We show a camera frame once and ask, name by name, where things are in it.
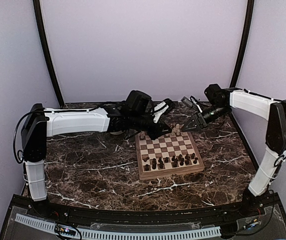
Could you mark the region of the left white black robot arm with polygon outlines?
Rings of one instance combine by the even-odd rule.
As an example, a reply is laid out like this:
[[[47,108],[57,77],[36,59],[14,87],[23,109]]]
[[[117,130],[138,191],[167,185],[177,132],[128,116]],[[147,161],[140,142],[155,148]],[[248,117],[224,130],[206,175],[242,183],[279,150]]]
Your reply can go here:
[[[100,104],[94,108],[52,109],[35,104],[31,111],[18,121],[17,131],[21,131],[20,150],[16,142],[12,143],[15,160],[23,164],[25,181],[28,185],[34,210],[43,218],[53,214],[53,206],[46,201],[44,162],[46,157],[47,138],[60,134],[99,132],[122,133],[129,130],[145,132],[151,139],[170,133],[172,129],[161,119],[174,108],[162,101],[151,110],[137,110],[127,103],[113,105]]]

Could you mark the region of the dark tall piece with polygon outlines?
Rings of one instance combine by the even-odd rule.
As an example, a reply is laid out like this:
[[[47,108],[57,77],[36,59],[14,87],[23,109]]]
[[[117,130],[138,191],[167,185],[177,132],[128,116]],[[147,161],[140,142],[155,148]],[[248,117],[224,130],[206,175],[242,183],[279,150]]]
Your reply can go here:
[[[162,158],[160,157],[159,159],[158,159],[158,169],[163,169],[164,168],[164,163],[163,163],[163,160],[162,160]]]
[[[157,161],[155,158],[152,159],[152,169],[155,170],[157,167]]]
[[[184,159],[184,157],[182,156],[182,155],[179,155],[179,164],[180,164],[180,166],[183,166],[184,165],[184,162],[185,162],[185,159]]]

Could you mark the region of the dark tall piece front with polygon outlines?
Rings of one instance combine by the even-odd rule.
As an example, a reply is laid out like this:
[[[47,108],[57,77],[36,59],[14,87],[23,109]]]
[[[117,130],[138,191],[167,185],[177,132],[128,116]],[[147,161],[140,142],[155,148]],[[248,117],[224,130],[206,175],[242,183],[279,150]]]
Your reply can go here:
[[[157,161],[155,158],[152,159],[152,169],[155,170],[157,167]]]

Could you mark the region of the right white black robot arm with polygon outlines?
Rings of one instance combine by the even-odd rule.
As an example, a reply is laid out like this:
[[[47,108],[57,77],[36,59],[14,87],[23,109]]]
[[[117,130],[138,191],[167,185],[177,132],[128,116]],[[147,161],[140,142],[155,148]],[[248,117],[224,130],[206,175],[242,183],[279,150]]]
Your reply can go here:
[[[247,188],[254,197],[264,194],[286,161],[286,100],[237,87],[221,88],[218,84],[209,85],[204,94],[210,103],[208,107],[200,106],[192,97],[181,99],[195,111],[183,124],[183,132],[203,130],[232,110],[244,111],[265,121],[265,153]]]

